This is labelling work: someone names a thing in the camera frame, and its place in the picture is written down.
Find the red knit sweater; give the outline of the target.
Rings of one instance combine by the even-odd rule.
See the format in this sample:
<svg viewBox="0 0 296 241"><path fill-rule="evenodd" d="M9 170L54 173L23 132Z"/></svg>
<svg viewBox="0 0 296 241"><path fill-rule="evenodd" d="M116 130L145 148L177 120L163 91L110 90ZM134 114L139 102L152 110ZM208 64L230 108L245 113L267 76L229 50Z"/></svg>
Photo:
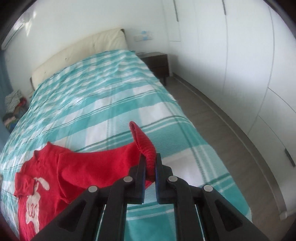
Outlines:
<svg viewBox="0 0 296 241"><path fill-rule="evenodd" d="M15 174L20 240L31 240L89 186L104 188L128 175L146 158L146 182L155 181L156 149L145 133L131 121L133 142L112 150L76 153L47 143L34 151Z"/></svg>

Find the pile of clothes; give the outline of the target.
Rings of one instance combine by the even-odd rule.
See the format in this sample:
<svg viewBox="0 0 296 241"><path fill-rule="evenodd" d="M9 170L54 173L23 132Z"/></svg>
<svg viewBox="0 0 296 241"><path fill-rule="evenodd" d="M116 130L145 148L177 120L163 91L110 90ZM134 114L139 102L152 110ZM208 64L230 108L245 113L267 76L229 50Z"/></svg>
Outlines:
<svg viewBox="0 0 296 241"><path fill-rule="evenodd" d="M2 120L4 126L11 133L27 111L27 99L20 90L13 91L4 98L4 107L6 112Z"/></svg>

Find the teal plaid bed cover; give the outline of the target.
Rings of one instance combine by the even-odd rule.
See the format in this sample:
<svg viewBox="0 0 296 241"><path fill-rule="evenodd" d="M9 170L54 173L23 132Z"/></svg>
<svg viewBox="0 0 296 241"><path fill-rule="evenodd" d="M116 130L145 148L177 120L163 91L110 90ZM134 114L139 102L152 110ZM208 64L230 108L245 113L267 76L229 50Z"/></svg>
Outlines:
<svg viewBox="0 0 296 241"><path fill-rule="evenodd" d="M134 121L165 165L190 185L212 185L244 216L251 209L214 149L148 66L128 50L87 57L46 79L35 91L1 152L1 213L19 233L15 174L46 143L74 152L129 144Z"/></svg>

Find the blue curtain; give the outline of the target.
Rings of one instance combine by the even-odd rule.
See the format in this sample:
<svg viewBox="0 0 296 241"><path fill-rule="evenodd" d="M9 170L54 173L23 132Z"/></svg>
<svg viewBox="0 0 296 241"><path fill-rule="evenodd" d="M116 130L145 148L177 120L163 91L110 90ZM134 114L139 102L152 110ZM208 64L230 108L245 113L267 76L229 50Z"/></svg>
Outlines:
<svg viewBox="0 0 296 241"><path fill-rule="evenodd" d="M6 128L3 122L3 117L6 114L5 97L13 91L9 80L8 72L6 69L6 62L4 58L4 51L1 51L0 58L0 111L1 111L1 122L0 122L0 149L1 152L10 136L10 132Z"/></svg>

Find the white wardrobe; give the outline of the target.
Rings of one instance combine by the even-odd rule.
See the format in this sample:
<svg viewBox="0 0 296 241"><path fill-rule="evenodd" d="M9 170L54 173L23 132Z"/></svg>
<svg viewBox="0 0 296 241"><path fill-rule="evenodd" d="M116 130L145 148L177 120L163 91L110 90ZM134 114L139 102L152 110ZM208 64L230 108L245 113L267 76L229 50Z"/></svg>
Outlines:
<svg viewBox="0 0 296 241"><path fill-rule="evenodd" d="M171 67L249 137L295 207L295 37L264 1L163 1Z"/></svg>

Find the dark wooden nightstand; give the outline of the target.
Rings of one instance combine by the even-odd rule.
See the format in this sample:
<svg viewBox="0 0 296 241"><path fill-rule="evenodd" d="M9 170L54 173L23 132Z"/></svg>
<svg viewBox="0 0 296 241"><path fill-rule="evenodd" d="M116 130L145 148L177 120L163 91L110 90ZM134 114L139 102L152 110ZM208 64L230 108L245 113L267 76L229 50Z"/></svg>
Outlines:
<svg viewBox="0 0 296 241"><path fill-rule="evenodd" d="M148 66L151 72L166 86L169 73L168 54L161 52L139 53L137 56Z"/></svg>

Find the cream padded headboard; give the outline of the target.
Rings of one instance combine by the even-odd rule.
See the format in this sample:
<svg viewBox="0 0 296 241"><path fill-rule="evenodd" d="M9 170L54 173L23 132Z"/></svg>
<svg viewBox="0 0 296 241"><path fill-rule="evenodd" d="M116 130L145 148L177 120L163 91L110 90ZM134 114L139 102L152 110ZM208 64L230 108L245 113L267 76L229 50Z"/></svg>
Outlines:
<svg viewBox="0 0 296 241"><path fill-rule="evenodd" d="M111 50L127 49L125 30L111 29L86 37L56 53L41 64L30 77L32 88L38 86L58 71L92 55Z"/></svg>

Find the white air conditioner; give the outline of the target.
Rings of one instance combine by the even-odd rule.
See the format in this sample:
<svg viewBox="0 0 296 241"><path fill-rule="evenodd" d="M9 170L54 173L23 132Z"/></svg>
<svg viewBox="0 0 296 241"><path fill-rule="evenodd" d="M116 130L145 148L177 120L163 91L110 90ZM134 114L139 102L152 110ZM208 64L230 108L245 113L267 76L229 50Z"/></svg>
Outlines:
<svg viewBox="0 0 296 241"><path fill-rule="evenodd" d="M1 43L1 50L5 50L15 35L30 21L30 13L23 13L14 23Z"/></svg>

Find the white wall outlet panel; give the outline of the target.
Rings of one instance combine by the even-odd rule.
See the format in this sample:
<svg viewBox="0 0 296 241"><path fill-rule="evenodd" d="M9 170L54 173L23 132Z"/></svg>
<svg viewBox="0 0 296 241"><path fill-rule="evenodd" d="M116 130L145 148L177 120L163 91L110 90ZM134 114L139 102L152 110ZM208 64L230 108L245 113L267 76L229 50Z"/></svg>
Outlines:
<svg viewBox="0 0 296 241"><path fill-rule="evenodd" d="M141 41L148 41L152 40L152 34L150 31L142 31L138 35L134 36L134 41L135 42L141 42Z"/></svg>

